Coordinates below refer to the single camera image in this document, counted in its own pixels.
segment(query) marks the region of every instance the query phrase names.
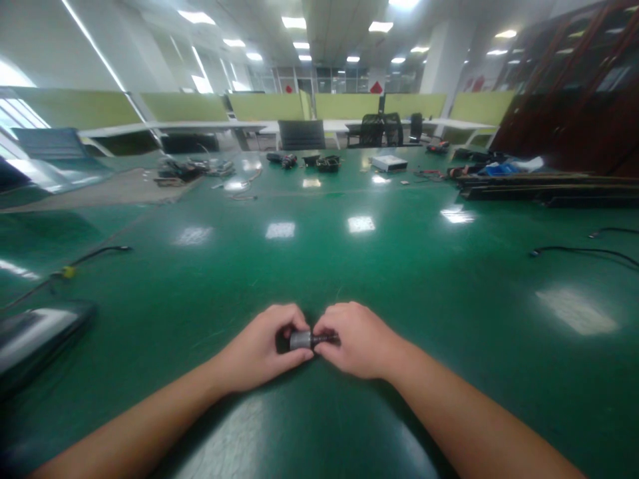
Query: green workbench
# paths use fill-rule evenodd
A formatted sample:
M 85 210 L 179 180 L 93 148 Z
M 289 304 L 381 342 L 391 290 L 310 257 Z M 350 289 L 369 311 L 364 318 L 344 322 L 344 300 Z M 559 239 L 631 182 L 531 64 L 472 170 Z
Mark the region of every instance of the green workbench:
M 390 152 L 410 168 L 451 164 L 422 148 Z M 216 354 L 273 303 L 296 302 L 314 324 L 328 305 L 356 300 L 590 477 L 637 474 L 639 273 L 611 259 L 529 251 L 596 244 L 637 258 L 632 235 L 587 235 L 639 228 L 638 214 L 464 202 L 454 184 L 415 183 L 410 172 L 374 182 L 361 171 L 374 153 L 339 152 L 337 174 L 281 170 L 264 153 L 219 154 L 245 177 L 261 160 L 254 201 L 231 200 L 211 188 L 219 179 L 205 178 L 175 204 L 0 215 L 3 231 L 17 232 L 4 235 L 2 258 L 41 277 L 107 238 L 135 249 L 94 258 L 59 286 L 59 299 L 96 301 L 99 314 L 5 409 L 8 461 L 32 470 Z M 0 273 L 5 285 L 20 283 L 12 291 L 29 281 Z M 51 300 L 44 289 L 10 312 Z M 215 406 L 154 476 L 451 475 L 387 384 L 316 359 Z

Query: power cord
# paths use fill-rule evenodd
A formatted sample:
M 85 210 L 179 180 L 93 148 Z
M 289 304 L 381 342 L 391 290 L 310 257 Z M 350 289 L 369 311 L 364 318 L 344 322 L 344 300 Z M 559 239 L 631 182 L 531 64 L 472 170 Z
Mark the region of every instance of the power cord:
M 614 227 L 610 227 L 610 228 L 601 228 L 600 230 L 595 231 L 594 233 L 590 233 L 588 235 L 589 238 L 599 238 L 599 236 L 601 236 L 601 233 L 603 233 L 604 231 L 617 231 L 617 232 L 622 232 L 622 233 L 633 233 L 633 234 L 639 234 L 639 230 L 629 230 L 628 228 L 614 228 Z
M 606 254 L 610 254 L 610 255 L 621 257 L 621 258 L 625 259 L 626 261 L 628 261 L 629 263 L 631 263 L 633 266 L 639 268 L 639 261 L 635 261 L 630 256 L 626 256 L 626 255 L 624 255 L 622 253 L 618 253 L 617 251 L 611 251 L 609 249 L 573 248 L 573 247 L 567 247 L 567 246 L 543 246 L 543 247 L 538 247 L 538 248 L 535 248 L 534 250 L 532 250 L 531 251 L 531 256 L 537 257 L 537 256 L 539 256 L 542 253 L 542 251 L 551 251 L 551 250 L 572 251 L 572 252 L 588 252 L 588 253 L 606 253 Z

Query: wooden cabinet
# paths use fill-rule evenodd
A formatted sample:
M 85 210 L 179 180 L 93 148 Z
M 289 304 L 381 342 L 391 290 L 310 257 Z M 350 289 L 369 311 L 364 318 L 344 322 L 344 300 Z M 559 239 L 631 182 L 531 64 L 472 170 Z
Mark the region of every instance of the wooden cabinet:
M 507 63 L 496 84 L 519 94 L 493 148 L 544 155 L 563 170 L 613 171 L 638 137 L 632 132 L 639 119 L 638 7 L 639 0 L 597 4 L 522 33 L 522 44 L 509 53 L 520 54 L 520 63 Z M 554 27 L 550 40 L 544 25 Z

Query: blue object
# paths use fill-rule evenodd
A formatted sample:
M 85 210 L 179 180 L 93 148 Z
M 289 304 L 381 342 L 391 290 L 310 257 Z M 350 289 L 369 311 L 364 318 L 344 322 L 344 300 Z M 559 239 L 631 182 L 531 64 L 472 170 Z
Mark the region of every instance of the blue object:
M 489 176 L 508 176 L 518 172 L 519 170 L 517 170 L 517 168 L 515 168 L 515 166 L 510 163 L 486 167 L 486 173 Z

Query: white electronic device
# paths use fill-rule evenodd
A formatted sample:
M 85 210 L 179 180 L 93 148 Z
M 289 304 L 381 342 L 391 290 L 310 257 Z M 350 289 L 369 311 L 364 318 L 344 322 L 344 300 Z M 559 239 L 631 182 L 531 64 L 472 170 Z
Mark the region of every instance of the white electronic device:
M 408 168 L 408 161 L 402 160 L 393 155 L 373 156 L 371 163 L 382 171 L 405 170 Z

